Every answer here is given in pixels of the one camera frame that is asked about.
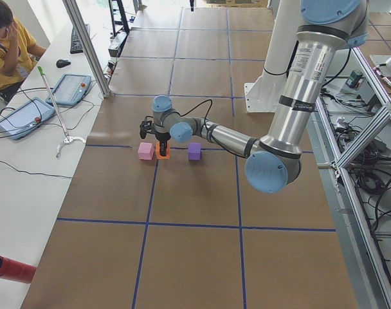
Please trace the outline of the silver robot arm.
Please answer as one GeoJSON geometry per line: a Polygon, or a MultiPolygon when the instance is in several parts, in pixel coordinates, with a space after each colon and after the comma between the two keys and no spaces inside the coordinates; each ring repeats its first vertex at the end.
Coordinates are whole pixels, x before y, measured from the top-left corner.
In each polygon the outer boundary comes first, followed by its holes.
{"type": "Polygon", "coordinates": [[[165,156],[169,140],[183,143],[199,136],[245,158],[244,172],[256,190],[282,190],[300,174],[299,144],[335,53],[366,41],[368,9],[367,1],[280,2],[262,75],[246,91],[255,111],[262,111],[266,100],[274,103],[265,136],[186,117],[160,95],[152,102],[152,119],[141,123],[141,137],[153,134],[165,156]]]}

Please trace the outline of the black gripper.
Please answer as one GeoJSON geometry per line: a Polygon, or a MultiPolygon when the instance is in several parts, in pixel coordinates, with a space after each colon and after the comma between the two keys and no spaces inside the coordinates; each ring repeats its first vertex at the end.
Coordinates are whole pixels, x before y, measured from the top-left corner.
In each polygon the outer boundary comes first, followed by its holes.
{"type": "Polygon", "coordinates": [[[160,133],[158,131],[155,132],[155,137],[159,141],[159,155],[166,156],[167,155],[167,142],[170,140],[170,134],[160,133]]]}

